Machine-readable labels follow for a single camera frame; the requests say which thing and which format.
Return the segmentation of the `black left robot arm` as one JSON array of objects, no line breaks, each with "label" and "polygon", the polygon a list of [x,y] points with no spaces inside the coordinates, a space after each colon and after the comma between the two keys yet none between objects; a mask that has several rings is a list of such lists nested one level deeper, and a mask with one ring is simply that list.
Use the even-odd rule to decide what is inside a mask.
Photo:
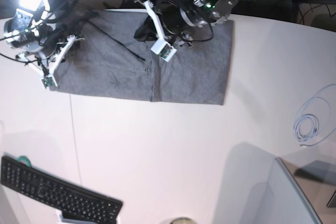
[{"label": "black left robot arm", "polygon": [[193,27],[224,22],[239,0],[157,0],[150,3],[158,16],[165,38],[188,41],[186,31]]}]

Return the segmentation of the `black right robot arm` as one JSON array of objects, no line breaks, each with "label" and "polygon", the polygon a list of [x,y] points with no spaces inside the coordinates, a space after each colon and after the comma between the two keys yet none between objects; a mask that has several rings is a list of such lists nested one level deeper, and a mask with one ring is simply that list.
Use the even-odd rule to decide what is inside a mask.
[{"label": "black right robot arm", "polygon": [[79,0],[18,0],[15,15],[4,26],[1,38],[11,48],[24,50],[35,61],[58,51],[66,25],[61,22]]}]

